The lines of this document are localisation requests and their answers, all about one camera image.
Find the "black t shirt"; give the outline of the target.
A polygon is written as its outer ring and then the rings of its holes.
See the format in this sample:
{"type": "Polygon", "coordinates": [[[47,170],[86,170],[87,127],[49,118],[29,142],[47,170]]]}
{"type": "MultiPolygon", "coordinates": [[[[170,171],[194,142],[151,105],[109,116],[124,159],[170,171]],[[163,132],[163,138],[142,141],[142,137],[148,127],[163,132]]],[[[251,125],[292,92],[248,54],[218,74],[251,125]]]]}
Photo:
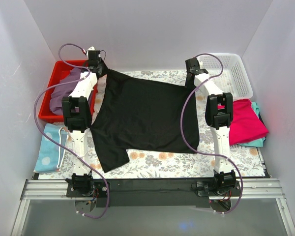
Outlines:
{"type": "Polygon", "coordinates": [[[195,96],[183,115],[193,88],[133,78],[109,70],[104,99],[90,130],[102,170],[107,173],[127,164],[128,149],[192,153],[200,142],[195,96]]]}

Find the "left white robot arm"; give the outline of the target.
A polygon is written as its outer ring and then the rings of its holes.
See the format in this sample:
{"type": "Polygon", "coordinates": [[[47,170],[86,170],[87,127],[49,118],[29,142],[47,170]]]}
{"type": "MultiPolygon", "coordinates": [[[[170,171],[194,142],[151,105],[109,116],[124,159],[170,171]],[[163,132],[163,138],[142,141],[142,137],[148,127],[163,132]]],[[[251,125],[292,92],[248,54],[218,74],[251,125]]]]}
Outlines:
{"type": "Polygon", "coordinates": [[[72,151],[77,155],[69,183],[73,191],[85,197],[95,198],[98,196],[98,190],[92,178],[87,144],[92,123],[89,100],[95,94],[98,75],[102,73],[103,59],[101,52],[94,47],[88,48],[86,55],[86,69],[81,70],[81,80],[73,91],[62,99],[61,103],[64,124],[72,142],[72,151]]]}

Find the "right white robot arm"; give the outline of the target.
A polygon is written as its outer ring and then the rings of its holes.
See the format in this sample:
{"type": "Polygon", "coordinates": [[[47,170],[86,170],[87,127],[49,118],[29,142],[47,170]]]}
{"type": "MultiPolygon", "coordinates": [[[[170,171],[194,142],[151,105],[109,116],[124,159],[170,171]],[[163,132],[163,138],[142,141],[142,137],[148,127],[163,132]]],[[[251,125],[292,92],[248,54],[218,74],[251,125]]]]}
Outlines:
{"type": "Polygon", "coordinates": [[[196,90],[200,89],[206,98],[205,121],[210,127],[214,144],[214,153],[207,154],[207,156],[213,156],[215,160],[213,177],[209,180],[197,182],[195,189],[198,191],[199,196],[207,196],[209,193],[222,196],[236,186],[235,168],[229,160],[229,134],[231,122],[233,121],[233,96],[229,92],[224,92],[211,80],[222,75],[222,72],[210,76],[208,71],[202,68],[197,57],[187,59],[185,65],[187,73],[185,86],[195,86],[195,88],[187,97],[180,115],[182,138],[187,143],[182,125],[186,105],[196,90]]]}

